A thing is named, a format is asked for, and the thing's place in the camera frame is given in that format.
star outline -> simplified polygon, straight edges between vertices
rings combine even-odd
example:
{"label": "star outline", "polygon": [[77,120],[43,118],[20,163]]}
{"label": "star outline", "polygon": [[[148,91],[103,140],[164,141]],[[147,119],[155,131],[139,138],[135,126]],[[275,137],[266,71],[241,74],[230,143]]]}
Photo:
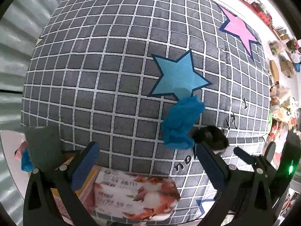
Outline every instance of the star outline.
{"label": "star outline", "polygon": [[[240,36],[239,36],[239,35],[236,35],[236,34],[234,34],[234,33],[232,33],[232,32],[229,32],[229,31],[225,30],[226,26],[231,22],[231,20],[228,18],[228,16],[227,16],[227,15],[224,13],[224,11],[222,10],[222,8],[223,8],[223,9],[226,9],[226,8],[220,6],[219,4],[217,4],[217,6],[221,9],[222,13],[227,17],[227,20],[221,25],[221,27],[219,28],[219,30],[220,30],[221,32],[225,32],[225,33],[227,33],[227,34],[230,34],[230,35],[232,35],[232,36],[238,38],[238,39],[241,41],[243,47],[246,49],[247,54],[251,57],[251,59],[253,60],[253,62],[255,62],[255,61],[254,61],[254,58],[253,58],[253,52],[252,52],[252,46],[251,46],[251,43],[257,44],[257,45],[261,45],[261,43],[260,43],[259,41],[249,40],[249,46],[250,46],[250,49],[251,49],[251,55],[250,55],[249,52],[248,52],[248,50],[247,50],[247,48],[246,48],[246,46],[245,46],[244,43],[242,42]],[[244,22],[244,24],[246,25],[246,29],[254,36],[254,34],[253,34],[253,33],[250,31],[250,29],[248,28],[246,22],[245,22],[244,20],[243,20],[243,22]]]}
{"label": "star outline", "polygon": [[175,93],[173,93],[173,92],[163,93],[163,94],[162,94],[162,93],[155,93],[155,94],[153,94],[153,92],[154,92],[154,90],[156,89],[156,87],[158,86],[159,82],[160,82],[161,79],[164,77],[164,73],[163,73],[163,71],[162,71],[162,69],[161,69],[161,67],[160,67],[160,65],[159,65],[159,63],[158,63],[158,61],[157,61],[156,58],[161,58],[161,59],[164,59],[164,60],[168,60],[168,61],[170,61],[170,62],[173,62],[173,63],[178,63],[180,60],[182,60],[182,59],[183,59],[186,55],[188,55],[189,53],[190,53],[190,61],[191,61],[191,65],[192,65],[192,71],[193,71],[195,74],[197,74],[198,76],[200,76],[203,80],[205,80],[206,82],[208,82],[208,83],[205,84],[205,85],[199,86],[199,87],[197,87],[197,88],[193,88],[193,89],[192,89],[192,92],[191,92],[191,97],[193,96],[193,92],[194,92],[195,90],[202,89],[202,88],[204,88],[204,87],[207,87],[207,86],[209,86],[209,85],[212,85],[212,83],[211,83],[210,81],[208,81],[206,78],[204,78],[203,76],[201,76],[198,72],[196,72],[195,67],[194,67],[194,65],[193,65],[193,57],[192,57],[192,50],[191,50],[191,49],[189,49],[186,53],[184,53],[184,54],[183,54],[181,57],[179,57],[177,60],[173,60],[173,59],[169,59],[169,58],[166,58],[166,57],[162,57],[162,56],[160,56],[160,55],[151,54],[152,58],[154,59],[154,61],[156,62],[157,66],[158,66],[158,69],[159,69],[159,71],[160,71],[160,73],[161,73],[161,76],[159,77],[159,79],[157,80],[156,84],[153,86],[152,90],[151,90],[150,93],[148,94],[148,97],[161,97],[161,96],[169,96],[169,95],[172,95],[172,96],[175,97],[175,99],[176,99],[177,101],[179,101],[179,98],[178,98],[178,97],[175,95]]}

black object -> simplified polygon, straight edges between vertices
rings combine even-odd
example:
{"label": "black object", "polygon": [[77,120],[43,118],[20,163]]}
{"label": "black object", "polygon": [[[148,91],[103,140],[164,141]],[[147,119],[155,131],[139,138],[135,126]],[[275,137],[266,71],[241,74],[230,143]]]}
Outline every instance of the black object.
{"label": "black object", "polygon": [[262,155],[251,156],[238,147],[235,154],[251,164],[254,172],[227,165],[206,143],[196,146],[196,155],[218,190],[215,204],[198,226],[220,226],[230,210],[234,212],[231,226],[270,226],[278,218],[280,202],[301,157],[299,138],[288,132],[277,171]]}
{"label": "black object", "polygon": [[69,225],[63,220],[56,206],[51,188],[58,190],[63,204],[76,226],[98,226],[86,211],[74,190],[72,190],[72,182],[76,179],[73,177],[73,174],[78,171],[82,174],[83,165],[84,167],[88,165],[92,168],[91,164],[89,164],[89,159],[85,158],[90,156],[89,152],[95,153],[96,149],[99,151],[99,145],[95,142],[90,142],[81,154],[77,154],[74,157],[69,165],[61,165],[59,169],[49,172],[41,172],[38,168],[32,171],[24,201],[24,226],[40,226],[41,224],[44,226]]}

blue star print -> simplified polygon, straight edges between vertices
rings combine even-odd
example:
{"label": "blue star print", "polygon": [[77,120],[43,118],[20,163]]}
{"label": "blue star print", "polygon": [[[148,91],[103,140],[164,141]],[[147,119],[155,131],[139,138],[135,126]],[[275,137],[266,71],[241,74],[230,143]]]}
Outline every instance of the blue star print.
{"label": "blue star print", "polygon": [[212,84],[195,71],[191,50],[176,61],[157,55],[152,55],[152,57],[162,76],[149,96],[174,95],[180,100],[192,96],[194,90]]}

